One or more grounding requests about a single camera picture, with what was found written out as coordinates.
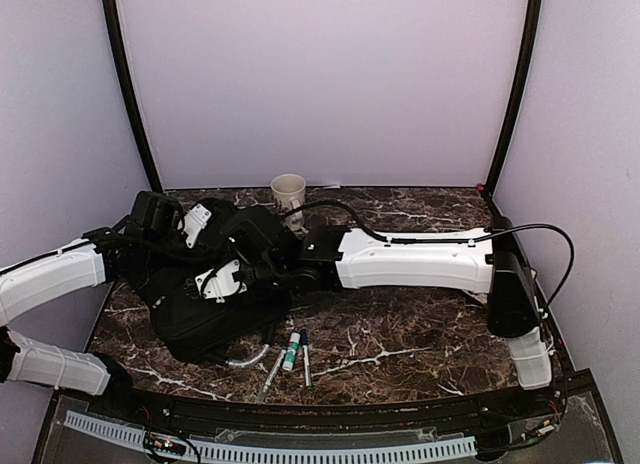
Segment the black student backpack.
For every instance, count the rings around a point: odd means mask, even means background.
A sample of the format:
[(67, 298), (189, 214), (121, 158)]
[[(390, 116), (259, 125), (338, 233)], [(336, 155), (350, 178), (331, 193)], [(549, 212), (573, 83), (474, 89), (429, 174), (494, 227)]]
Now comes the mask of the black student backpack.
[[(154, 243), (186, 247), (199, 253), (217, 253), (220, 260), (240, 258), (220, 234), (222, 226), (240, 208), (218, 198), (205, 198), (190, 209), (182, 208), (176, 229), (166, 235), (141, 236), (133, 233), (127, 227), (130, 214), (122, 220), (118, 230), (123, 229), (128, 235)], [(270, 259), (293, 268), (290, 261), (298, 250), (299, 241), (295, 236), (287, 251), (271, 251), (263, 261)], [(175, 359), (236, 369), (256, 365), (268, 353), (276, 327), (289, 313), (291, 291), (259, 290), (250, 292), (247, 297), (233, 296), (223, 304), (192, 299), (184, 291), (184, 282), (196, 267), (154, 259), (148, 270), (127, 272), (121, 278), (148, 307), (156, 337)]]

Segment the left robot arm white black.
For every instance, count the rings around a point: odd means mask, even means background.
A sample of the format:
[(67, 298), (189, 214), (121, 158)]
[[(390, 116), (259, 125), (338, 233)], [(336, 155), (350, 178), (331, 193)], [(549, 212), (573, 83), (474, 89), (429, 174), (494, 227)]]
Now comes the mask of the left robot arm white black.
[(200, 266), (213, 258), (111, 228), (84, 234), (69, 244), (1, 270), (1, 381), (29, 382), (101, 396), (120, 420), (141, 411), (131, 377), (114, 359), (28, 338), (9, 328), (17, 318), (65, 295), (146, 271), (153, 260)]

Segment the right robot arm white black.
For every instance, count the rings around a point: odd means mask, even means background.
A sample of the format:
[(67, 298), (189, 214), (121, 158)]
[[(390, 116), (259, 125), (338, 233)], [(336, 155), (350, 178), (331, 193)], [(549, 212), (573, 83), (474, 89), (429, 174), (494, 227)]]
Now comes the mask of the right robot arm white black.
[(298, 239), (271, 215), (242, 212), (216, 229), (209, 212), (188, 215), (188, 247), (228, 252), (196, 276), (198, 291), (222, 303), (259, 287), (299, 293), (365, 287), (436, 287), (483, 294), (489, 332), (505, 340), (520, 388), (510, 408), (534, 416), (549, 400), (551, 346), (528, 261), (508, 219), (462, 232), (376, 234), (320, 226)]

